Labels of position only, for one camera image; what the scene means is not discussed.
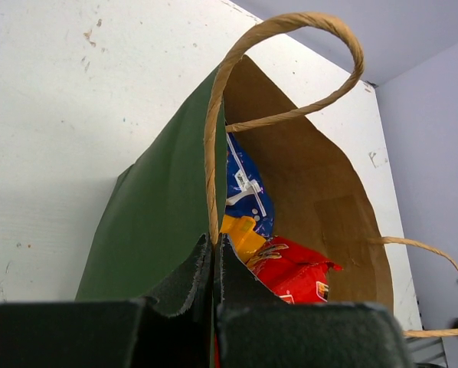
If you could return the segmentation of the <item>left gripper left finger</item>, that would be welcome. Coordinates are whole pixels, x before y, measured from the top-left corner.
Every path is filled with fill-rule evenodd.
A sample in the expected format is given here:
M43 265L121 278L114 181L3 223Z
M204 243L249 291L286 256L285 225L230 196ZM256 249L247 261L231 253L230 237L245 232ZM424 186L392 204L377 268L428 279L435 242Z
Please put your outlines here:
M145 296L0 304L0 367L210 367L212 259L202 235Z

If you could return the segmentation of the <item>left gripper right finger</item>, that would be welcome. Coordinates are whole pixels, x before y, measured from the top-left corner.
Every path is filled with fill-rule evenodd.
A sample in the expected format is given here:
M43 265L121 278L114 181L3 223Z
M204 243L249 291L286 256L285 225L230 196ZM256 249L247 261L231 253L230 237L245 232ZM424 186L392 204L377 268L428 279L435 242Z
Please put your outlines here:
M214 259L220 367L411 367L398 322L371 303L288 304L256 279L221 235Z

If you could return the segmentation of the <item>red snack packet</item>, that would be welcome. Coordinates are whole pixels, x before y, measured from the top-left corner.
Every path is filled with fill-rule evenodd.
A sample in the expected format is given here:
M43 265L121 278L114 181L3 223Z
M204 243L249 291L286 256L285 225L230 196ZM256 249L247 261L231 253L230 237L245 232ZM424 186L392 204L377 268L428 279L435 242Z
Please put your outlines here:
M282 237L244 263L224 236L215 258L214 365L313 367L325 359L316 337L315 306L328 300L328 270L320 253Z

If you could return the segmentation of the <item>orange candy packet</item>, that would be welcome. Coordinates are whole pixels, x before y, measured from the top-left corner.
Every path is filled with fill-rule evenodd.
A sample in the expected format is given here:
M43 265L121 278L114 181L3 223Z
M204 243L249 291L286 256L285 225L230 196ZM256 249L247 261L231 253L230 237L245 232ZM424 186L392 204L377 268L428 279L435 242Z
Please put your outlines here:
M224 215L221 232L229 235L238 257L247 263L267 241L254 231L256 221L248 216Z

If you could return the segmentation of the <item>green paper bag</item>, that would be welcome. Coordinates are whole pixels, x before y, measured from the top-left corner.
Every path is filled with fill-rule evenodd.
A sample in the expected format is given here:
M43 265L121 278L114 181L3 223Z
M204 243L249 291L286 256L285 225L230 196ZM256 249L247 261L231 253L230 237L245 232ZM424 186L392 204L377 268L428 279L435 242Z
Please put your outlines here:
M341 39L352 54L354 68L338 90L296 107L247 51L275 35L306 26ZM395 238L380 234L348 157L308 119L347 94L363 70L357 38L331 15L290 13L248 30L152 145L117 178L93 238L77 299L145 296L206 235L213 251L210 367L216 367L214 259L218 239L227 235L221 227L227 198L226 134L232 133L256 164L273 202L273 234L264 245L282 237L340 266L326 274L325 304L371 303L392 315L393 283L385 248ZM406 345L411 338L458 336L453 328L400 328L400 332Z

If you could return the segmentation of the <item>blue chips bag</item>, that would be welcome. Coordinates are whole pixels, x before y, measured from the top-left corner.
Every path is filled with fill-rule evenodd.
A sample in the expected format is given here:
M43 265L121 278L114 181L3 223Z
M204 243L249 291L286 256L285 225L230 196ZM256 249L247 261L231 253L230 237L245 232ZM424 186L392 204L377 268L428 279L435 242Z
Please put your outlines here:
M254 161L232 133L227 139L227 198L225 214L235 218L251 217L254 231L269 238L273 234L274 207Z

